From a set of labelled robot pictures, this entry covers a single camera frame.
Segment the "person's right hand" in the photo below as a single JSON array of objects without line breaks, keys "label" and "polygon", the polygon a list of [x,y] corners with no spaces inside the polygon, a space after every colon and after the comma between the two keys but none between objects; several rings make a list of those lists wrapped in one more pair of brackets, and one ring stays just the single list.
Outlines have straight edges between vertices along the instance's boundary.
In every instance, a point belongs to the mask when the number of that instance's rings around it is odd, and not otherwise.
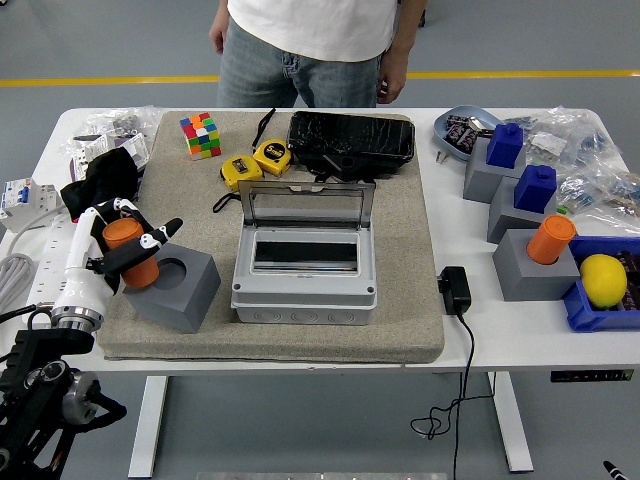
[{"label": "person's right hand", "polygon": [[209,39],[212,43],[214,51],[222,55],[224,52],[224,46],[226,43],[227,33],[229,28],[228,19],[216,19],[213,21],[209,30]]}]

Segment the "person's left hand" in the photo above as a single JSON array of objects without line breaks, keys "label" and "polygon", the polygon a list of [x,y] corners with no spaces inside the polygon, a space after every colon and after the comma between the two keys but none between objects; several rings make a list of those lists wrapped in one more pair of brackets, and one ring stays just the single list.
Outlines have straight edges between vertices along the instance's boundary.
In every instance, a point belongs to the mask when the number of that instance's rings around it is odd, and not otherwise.
[{"label": "person's left hand", "polygon": [[377,103],[391,104],[406,85],[408,60],[404,57],[382,59],[377,89]]}]

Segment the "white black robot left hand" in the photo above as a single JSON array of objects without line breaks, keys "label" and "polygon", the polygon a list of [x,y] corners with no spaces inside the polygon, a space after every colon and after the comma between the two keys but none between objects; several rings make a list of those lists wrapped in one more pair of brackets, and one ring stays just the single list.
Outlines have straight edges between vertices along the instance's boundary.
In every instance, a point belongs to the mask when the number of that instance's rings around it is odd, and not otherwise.
[{"label": "white black robot left hand", "polygon": [[[102,230],[120,219],[137,221],[143,232],[113,250],[103,248]],[[155,228],[131,201],[122,198],[85,210],[76,224],[64,269],[66,282],[52,307],[52,322],[86,321],[96,329],[104,319],[106,302],[117,291],[120,275],[152,258],[182,225],[182,219],[174,218]]]}]

